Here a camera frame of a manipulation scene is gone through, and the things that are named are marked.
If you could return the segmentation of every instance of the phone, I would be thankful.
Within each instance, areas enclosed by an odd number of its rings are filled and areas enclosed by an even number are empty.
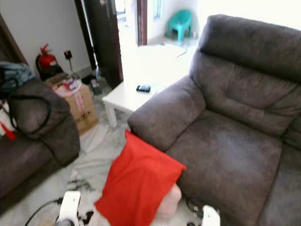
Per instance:
[[[136,90],[137,91],[140,91],[140,92],[150,92],[150,89],[151,88],[151,86],[149,86],[149,85],[143,85],[143,86],[137,86],[137,88],[136,88]]]

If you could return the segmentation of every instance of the sofa armrest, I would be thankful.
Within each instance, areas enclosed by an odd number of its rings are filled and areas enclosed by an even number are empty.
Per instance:
[[[201,90],[186,76],[153,96],[127,122],[141,139],[166,151],[205,107]]]
[[[39,80],[18,88],[8,104],[18,128],[32,139],[47,134],[70,114],[68,103]]]

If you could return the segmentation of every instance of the red towel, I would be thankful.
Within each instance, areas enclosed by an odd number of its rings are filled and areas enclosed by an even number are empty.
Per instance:
[[[149,226],[186,167],[128,130],[126,139],[95,206],[111,226]]]

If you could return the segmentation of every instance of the gray sofa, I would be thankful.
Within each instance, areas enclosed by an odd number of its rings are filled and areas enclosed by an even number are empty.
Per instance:
[[[232,226],[301,225],[301,32],[215,15],[190,73],[128,119]]]
[[[43,100],[11,99],[10,111],[23,133],[0,138],[0,215],[47,175],[74,160],[80,151],[79,133],[68,103],[43,82],[30,81],[15,95]]]

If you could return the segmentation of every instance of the green chair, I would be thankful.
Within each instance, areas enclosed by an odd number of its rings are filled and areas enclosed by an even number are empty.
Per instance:
[[[167,23],[166,36],[170,37],[170,32],[177,30],[178,41],[182,42],[187,28],[189,29],[189,37],[192,37],[192,13],[189,10],[178,11]]]

